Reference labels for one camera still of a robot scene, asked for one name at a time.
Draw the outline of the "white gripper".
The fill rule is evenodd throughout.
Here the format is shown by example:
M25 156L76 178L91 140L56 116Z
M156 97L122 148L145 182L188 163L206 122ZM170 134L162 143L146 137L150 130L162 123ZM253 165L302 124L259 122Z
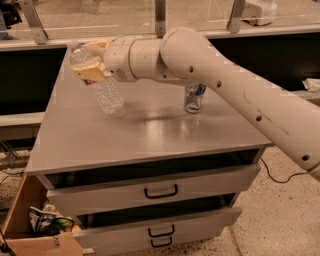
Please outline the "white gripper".
M93 57L84 63L72 64L73 72L85 84L106 81L111 75L120 82L134 82L136 77L133 75L130 66L130 50L135 42L131 36L89 42L85 48Z

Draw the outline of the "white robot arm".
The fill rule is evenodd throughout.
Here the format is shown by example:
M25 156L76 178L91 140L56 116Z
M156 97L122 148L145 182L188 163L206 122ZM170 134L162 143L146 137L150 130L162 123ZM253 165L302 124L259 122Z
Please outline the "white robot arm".
M207 86L320 180L319 107L228 60L199 32L177 27L161 39L122 36L80 49L87 56L72 70L87 85L114 78Z

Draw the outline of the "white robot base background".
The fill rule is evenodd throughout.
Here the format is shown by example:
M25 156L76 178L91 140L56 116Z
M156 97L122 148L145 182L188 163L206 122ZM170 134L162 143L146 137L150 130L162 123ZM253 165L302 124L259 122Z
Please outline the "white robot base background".
M272 23L276 14L275 0L246 0L242 20L252 26L264 26Z

